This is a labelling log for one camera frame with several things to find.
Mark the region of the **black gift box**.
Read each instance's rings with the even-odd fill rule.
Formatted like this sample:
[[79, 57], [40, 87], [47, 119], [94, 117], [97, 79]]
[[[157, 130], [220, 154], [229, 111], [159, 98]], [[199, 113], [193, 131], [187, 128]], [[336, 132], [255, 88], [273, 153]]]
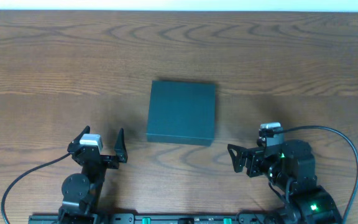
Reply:
[[147, 140], [210, 146], [214, 141], [216, 85], [154, 80]]

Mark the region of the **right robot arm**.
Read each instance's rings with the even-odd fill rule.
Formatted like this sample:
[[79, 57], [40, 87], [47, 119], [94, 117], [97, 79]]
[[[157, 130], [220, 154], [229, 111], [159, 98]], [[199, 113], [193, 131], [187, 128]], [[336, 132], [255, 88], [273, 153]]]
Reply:
[[264, 175], [283, 207], [263, 217], [264, 223], [342, 223], [330, 194], [317, 184], [309, 143], [284, 140], [283, 128], [261, 128], [257, 147], [227, 145], [234, 172]]

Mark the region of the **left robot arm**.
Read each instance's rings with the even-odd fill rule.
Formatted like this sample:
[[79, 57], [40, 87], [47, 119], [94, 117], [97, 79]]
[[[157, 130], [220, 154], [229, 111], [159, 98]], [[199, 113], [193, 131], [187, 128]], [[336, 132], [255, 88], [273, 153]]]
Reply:
[[62, 206], [58, 211], [58, 223], [109, 223], [110, 218], [98, 212], [98, 203], [108, 169], [118, 169], [128, 160], [121, 128], [114, 145], [115, 155], [102, 155], [103, 141], [100, 135], [91, 134], [90, 127], [68, 145], [71, 158], [82, 167], [80, 173], [68, 176], [62, 183]]

